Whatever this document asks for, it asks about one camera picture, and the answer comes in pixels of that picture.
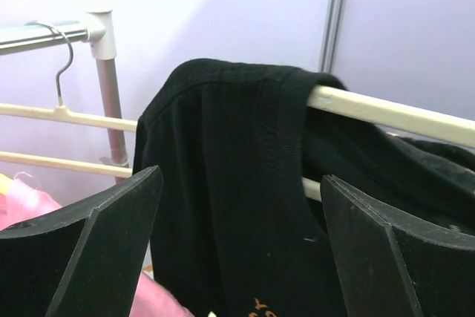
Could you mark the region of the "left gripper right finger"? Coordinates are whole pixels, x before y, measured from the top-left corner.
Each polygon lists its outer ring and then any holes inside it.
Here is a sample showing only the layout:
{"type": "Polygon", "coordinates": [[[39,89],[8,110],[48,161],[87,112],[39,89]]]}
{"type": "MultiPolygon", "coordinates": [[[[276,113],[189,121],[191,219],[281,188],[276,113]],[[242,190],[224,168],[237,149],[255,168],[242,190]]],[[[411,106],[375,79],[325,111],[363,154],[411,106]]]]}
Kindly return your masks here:
{"type": "Polygon", "coordinates": [[[474,237],[335,176],[321,201],[349,316],[473,316],[474,237]]]}

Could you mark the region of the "black t shirt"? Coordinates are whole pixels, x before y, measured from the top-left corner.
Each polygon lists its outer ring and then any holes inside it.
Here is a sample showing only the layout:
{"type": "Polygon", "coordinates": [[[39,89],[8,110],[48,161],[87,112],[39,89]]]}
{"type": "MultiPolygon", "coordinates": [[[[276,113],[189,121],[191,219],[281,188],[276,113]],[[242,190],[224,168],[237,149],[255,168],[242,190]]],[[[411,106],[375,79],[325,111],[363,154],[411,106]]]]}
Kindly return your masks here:
{"type": "Polygon", "coordinates": [[[345,316],[322,205],[334,175],[431,223],[474,233],[474,156],[311,108],[327,73],[194,59],[138,121],[134,170],[159,166],[154,277],[192,316],[345,316]],[[461,154],[455,161],[454,155],[461,154]]]}

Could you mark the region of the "wooden hanger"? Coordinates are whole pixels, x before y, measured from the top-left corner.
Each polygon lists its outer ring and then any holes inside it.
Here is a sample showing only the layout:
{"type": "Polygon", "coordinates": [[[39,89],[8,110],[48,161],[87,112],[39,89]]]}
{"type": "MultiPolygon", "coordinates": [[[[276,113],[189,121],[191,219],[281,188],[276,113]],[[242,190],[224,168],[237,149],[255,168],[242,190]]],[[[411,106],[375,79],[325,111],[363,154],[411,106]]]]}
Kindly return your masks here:
{"type": "Polygon", "coordinates": [[[430,147],[474,147],[474,121],[317,85],[301,93],[293,124],[304,175],[334,174],[390,203],[474,203],[474,171],[412,146],[383,127],[430,137],[430,147]]]}

